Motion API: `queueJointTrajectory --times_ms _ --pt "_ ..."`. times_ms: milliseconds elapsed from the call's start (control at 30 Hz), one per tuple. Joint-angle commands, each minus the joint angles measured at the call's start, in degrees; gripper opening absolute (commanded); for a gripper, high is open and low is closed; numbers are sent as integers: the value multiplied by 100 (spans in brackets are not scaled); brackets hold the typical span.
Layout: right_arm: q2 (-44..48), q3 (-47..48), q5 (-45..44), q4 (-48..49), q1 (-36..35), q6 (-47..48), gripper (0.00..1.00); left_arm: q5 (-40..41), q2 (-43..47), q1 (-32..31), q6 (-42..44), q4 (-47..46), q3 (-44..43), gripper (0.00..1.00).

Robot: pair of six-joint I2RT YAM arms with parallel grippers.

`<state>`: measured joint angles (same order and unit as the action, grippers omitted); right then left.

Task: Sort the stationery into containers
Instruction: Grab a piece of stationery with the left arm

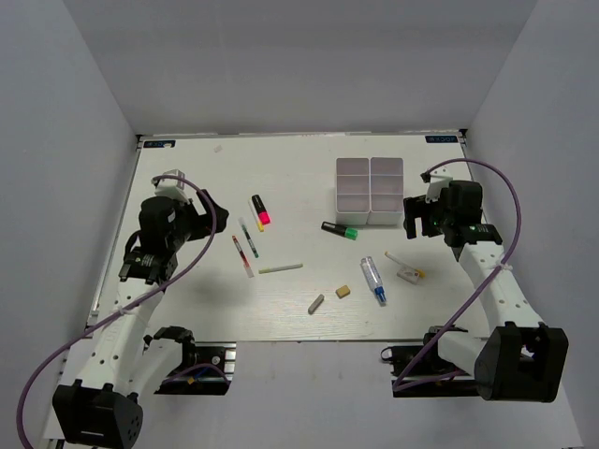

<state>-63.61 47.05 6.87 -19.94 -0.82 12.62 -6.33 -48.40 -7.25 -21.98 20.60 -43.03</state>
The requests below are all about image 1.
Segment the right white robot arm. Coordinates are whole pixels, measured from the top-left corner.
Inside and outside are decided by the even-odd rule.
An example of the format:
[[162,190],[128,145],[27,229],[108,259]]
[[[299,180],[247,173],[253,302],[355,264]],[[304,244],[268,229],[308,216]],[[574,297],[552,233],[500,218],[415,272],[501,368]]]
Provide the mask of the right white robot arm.
[[562,329],[544,323],[503,261],[499,232],[482,221],[482,186],[444,176],[425,181],[425,195],[404,201],[406,234],[414,238],[421,223],[424,236],[443,237],[475,287],[490,334],[480,339],[454,325],[434,327],[407,368],[421,360],[436,373],[453,366],[473,376],[485,400],[553,401],[568,339]]

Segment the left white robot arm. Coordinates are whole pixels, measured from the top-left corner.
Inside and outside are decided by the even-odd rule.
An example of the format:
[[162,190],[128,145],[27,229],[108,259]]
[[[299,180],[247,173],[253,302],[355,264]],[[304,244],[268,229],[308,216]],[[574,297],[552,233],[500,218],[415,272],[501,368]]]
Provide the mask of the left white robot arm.
[[139,229],[127,240],[109,322],[70,385],[57,386],[52,407],[65,440],[100,448],[131,448],[143,423],[139,398],[162,382],[195,369],[197,349],[180,326],[146,332],[177,271],[177,252],[188,242],[211,239],[226,228],[227,210],[206,190],[198,214],[183,191],[157,193],[140,206]]

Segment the red white pen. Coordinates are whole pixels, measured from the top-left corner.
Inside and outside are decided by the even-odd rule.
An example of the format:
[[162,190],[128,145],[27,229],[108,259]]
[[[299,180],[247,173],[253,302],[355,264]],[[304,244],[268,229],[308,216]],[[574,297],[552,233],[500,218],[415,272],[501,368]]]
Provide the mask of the red white pen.
[[239,243],[237,237],[235,235],[233,235],[232,236],[232,240],[233,240],[233,243],[234,243],[234,245],[236,247],[236,250],[238,251],[238,253],[240,255],[240,258],[241,258],[241,261],[243,263],[243,267],[244,267],[244,270],[245,270],[245,272],[247,274],[247,277],[250,278],[250,279],[254,278],[254,276],[255,276],[254,272],[252,271],[252,268],[251,268],[250,263],[249,263],[249,261],[247,259],[247,256],[245,255],[245,253],[244,253],[244,251],[243,251],[243,249],[241,247],[241,244]]

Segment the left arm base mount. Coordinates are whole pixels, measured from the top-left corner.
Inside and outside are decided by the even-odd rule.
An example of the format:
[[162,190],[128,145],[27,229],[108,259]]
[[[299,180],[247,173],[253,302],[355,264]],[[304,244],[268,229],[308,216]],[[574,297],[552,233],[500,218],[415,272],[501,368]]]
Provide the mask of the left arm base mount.
[[224,396],[232,383],[237,344],[196,341],[191,330],[180,326],[161,327],[143,337],[143,354],[175,344],[177,363],[154,391],[170,396]]

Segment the yellow white marker pen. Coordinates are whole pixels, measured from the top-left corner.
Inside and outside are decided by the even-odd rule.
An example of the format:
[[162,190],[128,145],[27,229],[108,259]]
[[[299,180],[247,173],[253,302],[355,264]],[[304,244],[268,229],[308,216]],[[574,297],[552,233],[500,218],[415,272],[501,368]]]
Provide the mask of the yellow white marker pen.
[[264,232],[264,225],[262,224],[261,220],[258,217],[256,208],[255,208],[254,203],[253,203],[253,201],[252,201],[251,198],[248,199],[248,206],[250,208],[250,211],[252,212],[252,215],[253,215],[254,220],[256,222],[256,227],[257,227],[258,231],[260,233],[263,233]]

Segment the pink black highlighter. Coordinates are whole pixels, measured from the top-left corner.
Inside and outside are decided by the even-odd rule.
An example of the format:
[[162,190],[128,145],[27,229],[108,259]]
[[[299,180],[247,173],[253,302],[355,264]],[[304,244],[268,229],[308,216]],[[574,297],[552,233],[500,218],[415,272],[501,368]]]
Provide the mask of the pink black highlighter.
[[251,199],[252,199],[252,203],[255,207],[258,220],[263,225],[268,225],[270,223],[270,216],[269,216],[269,213],[268,213],[261,197],[259,195],[253,195],[251,197]]

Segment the clear blue glue bottle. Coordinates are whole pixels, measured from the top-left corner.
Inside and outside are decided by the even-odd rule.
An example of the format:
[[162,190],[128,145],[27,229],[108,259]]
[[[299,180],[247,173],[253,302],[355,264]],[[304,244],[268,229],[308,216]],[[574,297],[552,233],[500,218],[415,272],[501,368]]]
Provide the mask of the clear blue glue bottle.
[[369,286],[369,289],[373,292],[377,301],[385,306],[387,304],[387,298],[382,282],[382,278],[378,272],[378,269],[370,256],[364,257],[360,260],[360,268],[365,277],[365,280]]

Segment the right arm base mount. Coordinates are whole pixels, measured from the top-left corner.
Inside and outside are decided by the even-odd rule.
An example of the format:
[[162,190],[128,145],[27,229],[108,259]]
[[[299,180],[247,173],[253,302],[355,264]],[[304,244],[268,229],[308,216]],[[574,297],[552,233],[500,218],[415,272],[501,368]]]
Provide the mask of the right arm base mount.
[[[382,363],[391,366],[391,383],[439,330],[440,326],[432,326],[425,334],[421,343],[410,343],[388,346],[380,352]],[[406,388],[402,391],[392,390],[394,398],[473,398],[478,397],[474,378],[463,373],[459,376],[450,376],[458,368],[450,362],[440,358],[437,347],[427,352],[412,368],[410,373],[402,380],[401,386],[417,382],[427,377],[439,377],[439,380],[430,383],[421,383]]]

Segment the yellow capped white marker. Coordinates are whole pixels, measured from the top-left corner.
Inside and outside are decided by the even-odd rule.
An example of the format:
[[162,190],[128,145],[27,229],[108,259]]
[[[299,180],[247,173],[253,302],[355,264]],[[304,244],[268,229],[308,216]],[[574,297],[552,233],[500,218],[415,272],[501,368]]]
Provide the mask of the yellow capped white marker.
[[[400,259],[398,256],[394,255],[393,253],[390,253],[390,252],[385,252],[385,257],[386,257],[386,258],[388,258],[389,260],[393,261],[393,262],[394,262],[395,264],[397,264],[398,266],[399,266],[399,265],[406,265],[406,266],[409,266],[408,264],[404,263],[404,262],[403,262],[403,261],[402,261],[402,260],[401,260],[401,259]],[[424,271],[422,271],[422,270],[420,270],[420,269],[417,269],[417,270],[419,270],[419,271],[420,271],[420,273],[421,273],[420,279],[423,279],[423,278],[425,278],[425,277],[426,277],[426,274],[425,274],[425,272],[424,272]]]

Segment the green white pen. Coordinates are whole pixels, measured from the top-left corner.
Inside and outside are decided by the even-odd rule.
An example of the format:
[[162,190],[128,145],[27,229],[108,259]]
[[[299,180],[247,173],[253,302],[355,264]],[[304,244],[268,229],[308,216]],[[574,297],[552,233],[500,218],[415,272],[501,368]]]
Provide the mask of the green white pen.
[[250,250],[251,250],[254,258],[256,258],[256,259],[259,258],[259,253],[258,253],[257,248],[256,248],[256,246],[254,244],[254,241],[253,241],[253,239],[252,239],[252,237],[251,237],[251,235],[249,233],[249,229],[248,229],[245,221],[243,220],[242,217],[240,217],[238,219],[238,222],[239,222],[239,225],[241,227],[241,231],[242,231],[243,235],[245,236],[245,238],[247,240],[247,243],[249,245],[249,248],[250,248]]

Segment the pale yellow white marker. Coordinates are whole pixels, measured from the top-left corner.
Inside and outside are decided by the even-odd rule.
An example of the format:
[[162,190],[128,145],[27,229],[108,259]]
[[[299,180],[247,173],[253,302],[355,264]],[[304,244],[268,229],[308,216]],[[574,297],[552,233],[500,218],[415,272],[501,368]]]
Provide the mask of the pale yellow white marker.
[[302,263],[283,265],[283,266],[277,266],[277,267],[271,267],[271,268],[261,268],[258,270],[258,274],[271,274],[271,273],[275,273],[275,272],[288,271],[288,270],[299,269],[299,268],[303,268]]

